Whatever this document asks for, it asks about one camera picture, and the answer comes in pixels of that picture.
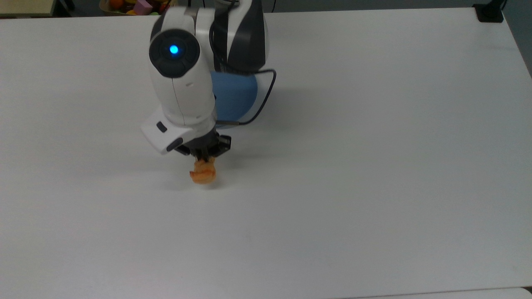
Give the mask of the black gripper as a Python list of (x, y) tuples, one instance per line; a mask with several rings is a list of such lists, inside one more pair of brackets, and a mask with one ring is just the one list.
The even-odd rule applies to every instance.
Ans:
[(232, 145), (232, 138), (228, 135), (220, 135), (213, 130), (208, 134), (196, 138), (186, 144), (174, 149), (182, 155), (192, 155), (198, 163), (214, 163), (215, 157), (219, 157), (229, 151)]

